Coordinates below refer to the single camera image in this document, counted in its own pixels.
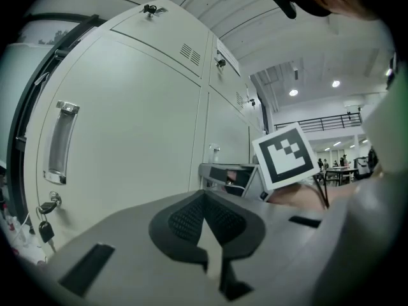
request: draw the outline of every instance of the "cabinet handle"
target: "cabinet handle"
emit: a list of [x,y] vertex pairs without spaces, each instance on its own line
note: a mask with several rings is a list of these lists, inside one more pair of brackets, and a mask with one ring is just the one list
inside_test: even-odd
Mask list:
[[57,121],[52,131],[50,142],[47,144],[44,162],[44,178],[55,184],[66,184],[66,164],[68,149],[71,141],[73,126],[79,106],[72,103],[58,101],[60,109]]

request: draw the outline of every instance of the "key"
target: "key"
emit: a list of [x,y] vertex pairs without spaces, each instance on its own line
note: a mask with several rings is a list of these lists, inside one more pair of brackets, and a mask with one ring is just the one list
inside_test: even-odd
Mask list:
[[40,232],[43,242],[45,243],[49,242],[51,238],[54,237],[54,231],[49,222],[41,221],[40,225],[38,226],[38,231]]

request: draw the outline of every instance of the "ceiling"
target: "ceiling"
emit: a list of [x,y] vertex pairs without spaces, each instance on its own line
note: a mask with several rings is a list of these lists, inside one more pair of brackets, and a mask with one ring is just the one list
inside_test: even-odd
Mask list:
[[[359,87],[372,87],[384,80],[393,45],[378,21],[340,15],[314,17],[299,8],[296,20],[291,20],[272,0],[171,1],[209,27],[240,61],[246,75],[267,69],[278,106],[334,93],[327,90],[334,77],[349,79],[337,94],[345,92],[346,86],[352,91],[354,80],[360,80]],[[299,69],[300,85],[292,81],[293,65]],[[262,83],[270,82],[262,73],[259,76]],[[302,93],[297,99],[288,99],[293,85]],[[275,102],[271,90],[266,88],[269,104]]]
[[[365,139],[366,139],[365,135],[358,135],[358,141],[360,143],[362,143],[362,141]],[[333,146],[337,142],[341,142],[341,143],[336,146]],[[312,146],[313,150],[315,150],[316,152],[324,152],[324,150],[327,149],[328,147],[331,150],[349,149],[350,146],[354,145],[354,136],[328,138],[325,140],[311,140],[310,145]]]

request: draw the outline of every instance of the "railing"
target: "railing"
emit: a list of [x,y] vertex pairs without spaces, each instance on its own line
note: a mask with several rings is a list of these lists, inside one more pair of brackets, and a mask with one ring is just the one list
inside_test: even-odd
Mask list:
[[294,122],[298,122],[305,133],[310,131],[322,131],[329,129],[348,128],[361,125],[361,115],[359,112],[346,113],[344,115],[332,115],[331,117],[321,117],[301,121],[285,122],[276,124],[275,129],[286,127]]

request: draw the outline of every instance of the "ventilation grille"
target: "ventilation grille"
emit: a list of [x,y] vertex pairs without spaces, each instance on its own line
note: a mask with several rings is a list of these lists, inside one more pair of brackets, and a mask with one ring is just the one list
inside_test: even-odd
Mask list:
[[244,99],[238,92],[237,92],[237,103],[241,108],[244,108]]
[[187,44],[183,44],[180,50],[180,54],[189,59],[193,64],[196,66],[200,65],[200,58],[201,55],[195,52],[191,47]]

